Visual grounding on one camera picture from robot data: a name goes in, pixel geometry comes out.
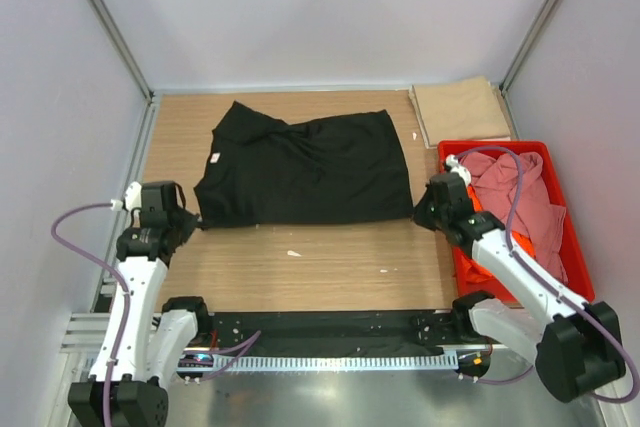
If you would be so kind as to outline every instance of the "clothing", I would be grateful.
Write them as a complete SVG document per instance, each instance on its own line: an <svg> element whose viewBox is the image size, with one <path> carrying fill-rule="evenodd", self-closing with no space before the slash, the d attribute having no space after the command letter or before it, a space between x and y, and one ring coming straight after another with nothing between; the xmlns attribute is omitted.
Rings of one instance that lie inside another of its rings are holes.
<svg viewBox="0 0 640 427"><path fill-rule="evenodd" d="M486 210L480 203L480 200L478 199L473 186L470 185L469 187L467 187L467 193L469 194L469 197L473 202L473 209L476 212L482 212L483 210ZM526 235L522 235L520 232L512 232L512 235L518 245L522 247L522 249L527 254L535 259L536 251L533 247L531 239ZM467 280L467 282L478 284L495 278L495 276L491 272L482 267L475 260L469 259L466 255L462 256L460 268L462 272L464 272L464 278Z"/></svg>
<svg viewBox="0 0 640 427"><path fill-rule="evenodd" d="M520 154L519 157L524 176L512 229L529 237L538 263L556 279L566 283L567 275L559 254L566 209L549 201L542 179L542 157L535 152ZM518 177L514 160L507 154L494 159L473 152L461 163L471 173L471 185L483 208L506 223Z"/></svg>
<svg viewBox="0 0 640 427"><path fill-rule="evenodd" d="M409 172L386 111L289 125L234 102L195 187L203 227L408 218Z"/></svg>

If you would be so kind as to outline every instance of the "orange cloth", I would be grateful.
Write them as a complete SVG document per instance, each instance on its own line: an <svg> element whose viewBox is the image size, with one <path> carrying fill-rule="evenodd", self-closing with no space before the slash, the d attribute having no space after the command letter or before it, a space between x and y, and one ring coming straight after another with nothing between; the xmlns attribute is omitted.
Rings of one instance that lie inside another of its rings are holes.
<svg viewBox="0 0 640 427"><path fill-rule="evenodd" d="M481 212L484 210L482 208L482 204L478 200L476 196L476 191L472 186L467 187L467 192L471 200L473 201L473 208L476 212ZM516 239L516 242L522 247L527 254L535 259L536 253L533 248L533 244L531 243L531 239L522 235L519 232L512 232L513 238ZM467 281L472 282L474 284L479 284L480 282L486 282L487 280L491 280L494 278L493 274L489 272L487 269L478 264L475 260L471 260L466 255L462 257L462 271L465 273L465 278Z"/></svg>

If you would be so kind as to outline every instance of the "red plastic basket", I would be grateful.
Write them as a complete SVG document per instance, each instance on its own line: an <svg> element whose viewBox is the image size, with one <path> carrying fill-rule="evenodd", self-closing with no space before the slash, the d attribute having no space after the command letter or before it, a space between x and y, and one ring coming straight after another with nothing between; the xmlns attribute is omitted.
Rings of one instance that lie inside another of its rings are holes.
<svg viewBox="0 0 640 427"><path fill-rule="evenodd" d="M453 140L445 140L440 142L438 145L438 154L440 156L440 160L444 161L444 159L448 155L456 155L461 152L464 152L467 149L471 149L473 147L477 147L479 145L499 145L501 147L506 147L511 149L516 154L522 154L525 152L537 152L542 156L544 161L543 169L542 169L542 180L547 186L547 190L549 191L549 199L551 203L556 205L562 205L564 207L567 206L566 201L564 200L564 195L562 195L562 189L560 188L560 182L558 181L558 176L556 175L555 169L553 168L553 162L551 162L551 156L549 155L549 151L547 150L547 146L542 142L536 141L524 141L524 140L515 140L515 141L453 141ZM492 151L486 150L483 151L484 154L489 155L494 158L498 158L502 155L500 151ZM517 303L517 300L509 293L507 289L503 287L503 285L498 282L496 279L489 280L487 282L481 283L473 283L468 282L465 278L465 273L462 271L462 261L465 257L464 253L458 249L453 249L453 262L456 270L456 283L458 284L458 293L460 295L465 295L471 292L476 292L478 290L485 290L487 292L492 293L496 296L496 298L502 300L506 303ZM593 291L593 284L591 283L591 278L589 277L589 271L587 270L587 266L584 262L584 257L582 256L582 251L580 250L580 244L578 243L578 238L576 236L575 230L573 229L573 222L571 221L571 216L569 215L569 211L567 210L565 219L564 219L564 229L562 233L562 247L560 248L560 258L562 260L562 264L564 265L565 271L567 272L567 278L569 280L569 288L580 294L589 302L593 301L595 298L595 293Z"/></svg>

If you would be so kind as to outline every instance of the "black shirt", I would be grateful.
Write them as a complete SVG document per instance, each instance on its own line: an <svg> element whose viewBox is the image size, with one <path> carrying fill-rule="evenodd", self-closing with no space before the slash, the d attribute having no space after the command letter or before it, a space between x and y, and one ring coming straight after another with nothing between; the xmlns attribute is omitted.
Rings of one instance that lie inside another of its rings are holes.
<svg viewBox="0 0 640 427"><path fill-rule="evenodd" d="M288 125L234 102L195 187L203 227L408 218L409 173L386 111Z"/></svg>

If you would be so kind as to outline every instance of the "gray floor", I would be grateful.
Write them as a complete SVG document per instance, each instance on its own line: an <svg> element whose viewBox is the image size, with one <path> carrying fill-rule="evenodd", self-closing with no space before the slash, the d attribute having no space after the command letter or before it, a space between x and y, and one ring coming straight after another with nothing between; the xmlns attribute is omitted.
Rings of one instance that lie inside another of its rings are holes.
<svg viewBox="0 0 640 427"><path fill-rule="evenodd" d="M525 367L494 353L492 378ZM236 374L169 392L169 427L603 427L583 397L564 405L536 375L512 386L459 382L451 372Z"/></svg>

